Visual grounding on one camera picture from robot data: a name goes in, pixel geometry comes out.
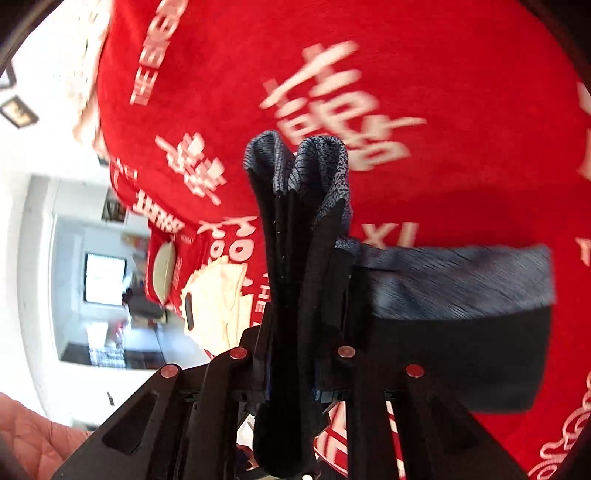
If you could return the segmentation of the pink sleeve left forearm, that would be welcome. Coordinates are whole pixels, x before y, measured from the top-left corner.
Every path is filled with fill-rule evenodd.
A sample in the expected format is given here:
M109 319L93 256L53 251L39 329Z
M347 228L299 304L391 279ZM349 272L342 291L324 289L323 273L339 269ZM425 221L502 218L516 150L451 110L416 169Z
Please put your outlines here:
M1 478L51 479L91 435L1 394Z

